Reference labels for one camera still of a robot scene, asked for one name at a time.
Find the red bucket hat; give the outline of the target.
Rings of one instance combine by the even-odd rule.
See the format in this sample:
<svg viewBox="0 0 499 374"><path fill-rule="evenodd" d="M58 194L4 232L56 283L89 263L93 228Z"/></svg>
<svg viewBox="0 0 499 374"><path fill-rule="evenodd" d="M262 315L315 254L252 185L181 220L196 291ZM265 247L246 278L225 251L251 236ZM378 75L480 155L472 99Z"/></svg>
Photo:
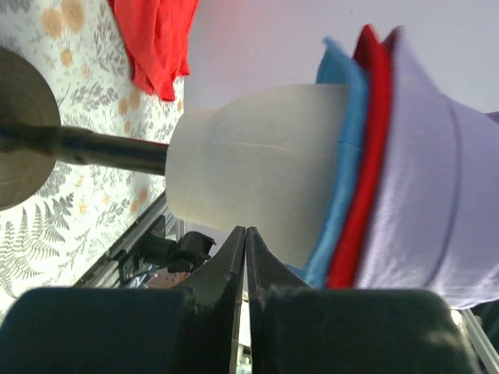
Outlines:
<svg viewBox="0 0 499 374"><path fill-rule="evenodd" d="M363 241L377 196L391 118L391 56L370 24L361 31L353 58L367 70L368 111L356 190L325 282L325 287L331 289L354 286L363 253Z"/></svg>

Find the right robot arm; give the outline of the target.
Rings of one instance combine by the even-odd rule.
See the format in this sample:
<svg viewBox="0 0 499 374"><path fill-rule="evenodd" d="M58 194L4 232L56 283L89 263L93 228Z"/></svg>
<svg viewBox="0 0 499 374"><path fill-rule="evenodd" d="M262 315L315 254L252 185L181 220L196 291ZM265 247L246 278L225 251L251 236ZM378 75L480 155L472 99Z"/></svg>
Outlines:
<svg viewBox="0 0 499 374"><path fill-rule="evenodd" d="M180 239L165 237L165 227L150 229L137 243L133 265L167 269L169 273L192 273L208 261L215 240L198 231L189 231Z"/></svg>

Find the lavender hat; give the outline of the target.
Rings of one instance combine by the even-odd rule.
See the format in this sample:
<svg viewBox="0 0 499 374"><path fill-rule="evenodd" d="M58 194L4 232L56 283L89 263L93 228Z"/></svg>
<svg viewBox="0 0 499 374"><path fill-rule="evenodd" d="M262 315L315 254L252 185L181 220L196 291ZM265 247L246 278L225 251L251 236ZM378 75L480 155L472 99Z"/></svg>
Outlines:
<svg viewBox="0 0 499 374"><path fill-rule="evenodd" d="M398 27L393 99L358 288L426 288L452 308L498 298L498 115L442 93Z"/></svg>

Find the mannequin head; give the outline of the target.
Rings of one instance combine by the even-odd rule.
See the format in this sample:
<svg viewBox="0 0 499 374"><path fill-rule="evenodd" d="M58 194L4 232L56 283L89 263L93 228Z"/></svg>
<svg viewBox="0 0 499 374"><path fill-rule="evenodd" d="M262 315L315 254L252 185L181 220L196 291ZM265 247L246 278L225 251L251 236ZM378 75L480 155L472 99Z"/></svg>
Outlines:
<svg viewBox="0 0 499 374"><path fill-rule="evenodd" d="M168 144L62 125L41 74L1 52L1 207L31 197L56 161L164 175L171 212L218 230L254 226L305 267L336 181L346 85L278 86L184 116Z"/></svg>

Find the blue bucket hat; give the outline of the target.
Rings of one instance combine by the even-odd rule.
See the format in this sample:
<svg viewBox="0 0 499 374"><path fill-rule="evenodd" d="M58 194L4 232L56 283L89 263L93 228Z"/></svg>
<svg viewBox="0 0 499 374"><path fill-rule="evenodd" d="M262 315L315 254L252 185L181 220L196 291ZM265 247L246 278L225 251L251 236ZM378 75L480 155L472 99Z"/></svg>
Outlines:
<svg viewBox="0 0 499 374"><path fill-rule="evenodd" d="M325 52L316 83L346 85L345 117L337 141L336 181L317 244L301 270L288 268L313 288L324 288L329 264L342 232L359 173L369 98L367 73L331 37L324 38Z"/></svg>

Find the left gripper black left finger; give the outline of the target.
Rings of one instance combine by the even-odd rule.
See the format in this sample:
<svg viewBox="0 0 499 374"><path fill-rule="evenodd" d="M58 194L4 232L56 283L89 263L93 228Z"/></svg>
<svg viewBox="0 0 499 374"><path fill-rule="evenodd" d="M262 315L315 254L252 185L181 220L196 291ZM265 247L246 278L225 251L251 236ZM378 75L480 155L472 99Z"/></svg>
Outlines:
<svg viewBox="0 0 499 374"><path fill-rule="evenodd" d="M234 373L246 230L169 289L37 288L1 327L4 373Z"/></svg>

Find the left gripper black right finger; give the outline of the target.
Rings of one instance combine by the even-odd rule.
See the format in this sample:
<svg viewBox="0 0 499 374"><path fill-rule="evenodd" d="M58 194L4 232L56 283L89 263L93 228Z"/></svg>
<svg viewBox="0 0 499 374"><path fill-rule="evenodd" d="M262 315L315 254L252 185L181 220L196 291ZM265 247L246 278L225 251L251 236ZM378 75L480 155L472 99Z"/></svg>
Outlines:
<svg viewBox="0 0 499 374"><path fill-rule="evenodd" d="M255 373L477 373L445 302L421 290L311 288L246 232Z"/></svg>

